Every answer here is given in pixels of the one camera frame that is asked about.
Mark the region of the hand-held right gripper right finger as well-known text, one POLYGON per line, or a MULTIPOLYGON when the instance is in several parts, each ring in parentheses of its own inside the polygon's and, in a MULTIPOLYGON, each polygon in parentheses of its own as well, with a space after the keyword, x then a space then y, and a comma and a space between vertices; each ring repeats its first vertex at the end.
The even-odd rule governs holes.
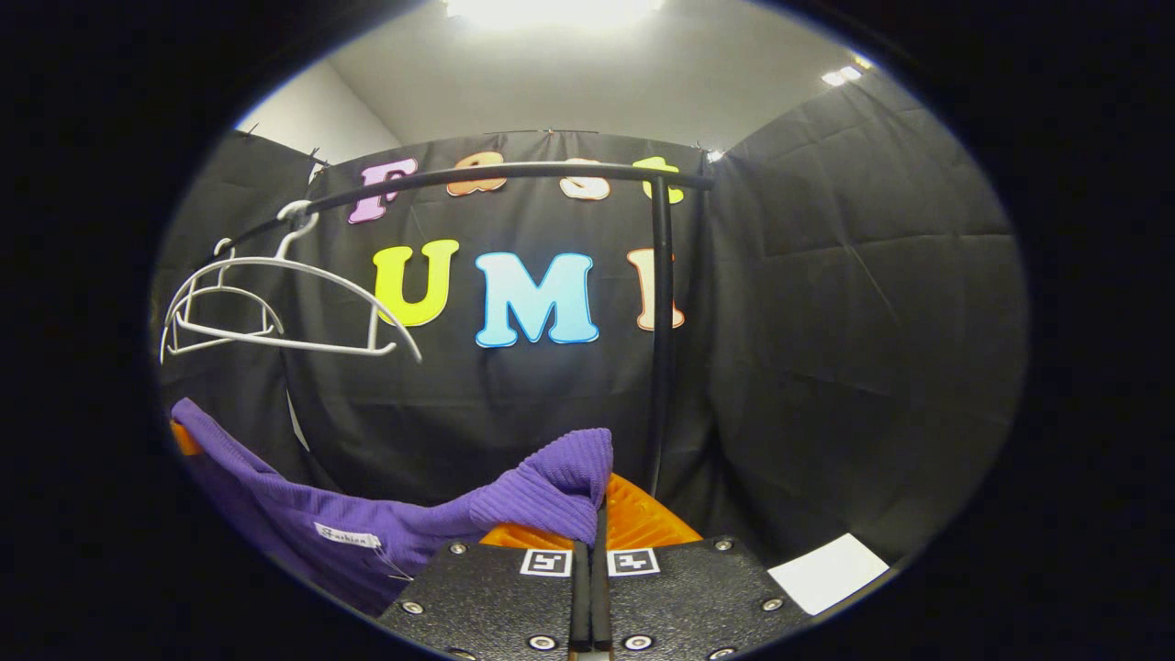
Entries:
POLYGON ((592 648, 607 661, 721 661, 803 629, 810 613, 737 537, 701 537, 612 475, 592 552, 592 648))

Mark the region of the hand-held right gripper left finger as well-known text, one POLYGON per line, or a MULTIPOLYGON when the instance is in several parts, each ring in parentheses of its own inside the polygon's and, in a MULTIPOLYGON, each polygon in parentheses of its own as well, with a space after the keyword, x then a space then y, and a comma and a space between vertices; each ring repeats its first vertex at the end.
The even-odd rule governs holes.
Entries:
POLYGON ((444 661, 585 661, 591 552, 451 540, 377 622, 444 661))

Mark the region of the purple ribbed jacket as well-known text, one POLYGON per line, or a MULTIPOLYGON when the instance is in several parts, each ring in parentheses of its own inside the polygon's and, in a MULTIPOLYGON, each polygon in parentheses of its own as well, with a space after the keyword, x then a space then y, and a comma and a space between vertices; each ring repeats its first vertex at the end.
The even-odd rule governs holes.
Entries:
POLYGON ((173 406, 172 420, 204 448, 184 464, 240 535, 370 616, 387 611, 442 545, 477 542, 499 524, 592 545, 613 464, 611 431, 576 430, 485 486, 421 506, 286 480, 189 398, 173 406))

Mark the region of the white plastic clothes hanger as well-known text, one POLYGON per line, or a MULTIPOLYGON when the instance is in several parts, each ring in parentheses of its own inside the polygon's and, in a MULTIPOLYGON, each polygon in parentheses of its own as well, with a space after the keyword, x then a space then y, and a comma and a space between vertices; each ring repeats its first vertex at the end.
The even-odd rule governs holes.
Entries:
POLYGON ((160 364, 163 364, 169 355, 190 355, 233 342, 276 346, 280 336, 286 333, 286 328, 283 328, 275 309, 263 297, 253 294, 251 290, 230 286, 224 282, 224 274, 230 267, 234 267, 236 259, 239 259, 236 250, 230 247, 230 240, 219 240, 212 252, 212 271, 217 274, 215 284, 212 286, 200 285, 201 277, 208 272, 207 268, 201 267, 196 272, 189 275, 173 294, 172 305, 164 313, 159 340, 157 360, 160 364), (193 301, 207 294, 234 294, 234 296, 246 297, 248 301, 255 302, 260 306, 261 326, 258 330, 253 330, 251 333, 243 333, 243 331, 203 326, 192 322, 193 301))
MULTIPOLYGON (((378 301, 375 294, 371 294, 369 292, 368 289, 360 286, 357 282, 354 282, 352 279, 345 279, 345 277, 328 271, 328 269, 324 269, 322 267, 311 267, 311 264, 306 263, 306 261, 298 261, 291 258, 290 252, 294 244, 297 243, 298 240, 306 237, 307 234, 311 232, 318 225, 318 218, 320 218, 320 213, 314 213, 314 210, 311 209, 311 202, 306 198, 290 202, 290 204, 282 207, 278 210, 275 221, 280 227, 286 225, 287 231, 286 235, 283 235, 283 237, 276 244, 275 251, 268 255, 239 255, 239 243, 242 242, 242 240, 230 240, 230 247, 235 248, 236 258, 239 259, 236 259, 234 267, 230 267, 227 272, 229 272, 231 268, 239 268, 239 267, 267 267, 273 269, 281 269, 281 271, 286 272, 306 274, 315 277, 315 279, 328 282, 328 284, 333 284, 340 286, 343 290, 347 290, 347 292, 360 297, 360 299, 365 303, 365 306, 368 306, 369 315, 368 315, 368 322, 365 322, 365 343, 338 344, 338 343, 325 343, 325 342, 298 340, 291 338, 291 336, 288 335, 288 330, 286 329, 286 333, 280 336, 276 346, 267 346, 267 348, 276 348, 276 350, 291 350, 291 351, 310 352, 318 355, 347 355, 347 356, 361 356, 361 357, 382 357, 391 355, 394 351, 400 350, 400 348, 407 348, 408 355, 412 356, 415 363, 422 364, 423 355, 422 351, 419 350, 419 344, 415 342, 407 325, 404 325, 404 323, 400 321, 398 317, 396 317, 396 313, 392 313, 390 306, 378 301)), ((212 256, 210 259, 208 259, 206 263, 202 264, 202 267, 207 268, 208 272, 203 274, 203 276, 201 277, 200 285, 201 286, 214 285, 215 281, 217 281, 217 274, 212 271, 212 256)), ((192 274, 196 272, 199 268, 201 267, 194 268, 192 274)), ((235 286, 228 282, 227 272, 224 274, 226 284, 235 286)), ((201 297, 208 297, 208 296, 219 296, 219 294, 207 294, 206 296, 201 297)), ((267 301, 268 304, 273 306, 267 297, 264 296, 260 297, 263 297, 264 301, 267 301)), ((168 312, 168 306, 164 309, 164 313, 168 312)), ((161 319, 161 333, 163 328, 164 313, 161 319)), ((280 318, 280 321, 282 321, 280 313, 277 313, 277 317, 280 318)), ((192 309, 190 309, 190 321, 197 323, 197 325, 219 328, 215 325, 206 325, 206 323, 200 323, 199 321, 193 321, 192 309)), ((283 328, 286 328, 286 323, 283 321, 282 323, 283 328)), ((228 328, 222 328, 222 329, 224 331, 231 331, 228 330, 228 328)))

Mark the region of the black metal clothes rack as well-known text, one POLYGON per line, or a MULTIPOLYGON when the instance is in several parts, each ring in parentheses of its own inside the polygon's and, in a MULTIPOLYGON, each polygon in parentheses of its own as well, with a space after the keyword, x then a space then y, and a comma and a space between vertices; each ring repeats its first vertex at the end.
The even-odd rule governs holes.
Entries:
MULTIPOLYGON (((643 286, 642 328, 652 335, 652 376, 650 394, 647 465, 645 483, 650 494, 657 492, 665 440, 670 427, 670 403, 673 394, 673 331, 676 302, 673 292, 673 242, 670 193, 674 187, 706 193, 712 177, 684 174, 664 164, 617 164, 607 162, 489 162, 481 153, 454 168, 387 177, 352 191, 309 200, 314 213, 358 204, 365 198, 383 198, 387 194, 415 191, 423 187, 445 186, 454 196, 494 191, 501 181, 524 177, 592 177, 606 181, 633 181, 649 186, 652 204, 652 248, 647 251, 649 268, 643 286)), ((286 235, 286 225, 275 218, 246 230, 240 237, 239 255, 268 255, 286 235)), ((585 254, 566 252, 553 259, 542 282, 533 282, 518 256, 512 252, 486 252, 476 267, 486 279, 484 323, 476 343, 484 350, 509 348, 524 333, 533 342, 548 333, 555 343, 588 343, 599 337, 588 305, 588 271, 592 261, 585 254)))

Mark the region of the white paper sheet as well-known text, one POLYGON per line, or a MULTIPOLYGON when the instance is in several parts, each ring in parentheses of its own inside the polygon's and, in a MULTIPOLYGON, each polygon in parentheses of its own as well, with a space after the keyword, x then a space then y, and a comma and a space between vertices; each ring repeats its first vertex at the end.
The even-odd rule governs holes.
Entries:
POLYGON ((801 557, 768 568, 768 576, 806 614, 818 615, 861 591, 889 569, 853 534, 835 537, 801 557))

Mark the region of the black backdrop cloth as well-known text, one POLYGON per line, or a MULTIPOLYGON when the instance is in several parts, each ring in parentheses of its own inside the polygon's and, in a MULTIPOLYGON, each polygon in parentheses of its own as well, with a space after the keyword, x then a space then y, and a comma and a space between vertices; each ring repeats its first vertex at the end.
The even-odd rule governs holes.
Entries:
MULTIPOLYGON (((600 131, 483 131, 374 151, 318 176, 231 134, 194 183, 152 285, 147 353, 164 414, 189 398, 286 480, 446 503, 576 430, 611 431, 612 473, 645 484, 652 335, 647 184, 524 177, 454 196, 430 186, 320 213, 291 248, 375 294, 423 355, 318 355, 230 343, 157 364, 173 291, 219 240, 404 174, 489 162, 667 166, 712 177, 670 193, 673 394, 652 494, 701 537, 768 567, 853 534, 889 565, 924 548, 991 468, 1023 382, 1028 301, 1010 220, 982 169, 885 70, 831 87, 710 156, 600 131), (542 282, 585 254, 599 337, 476 343, 486 252, 542 282)), ((227 272, 288 335, 364 344, 340 286, 267 267, 227 272)))

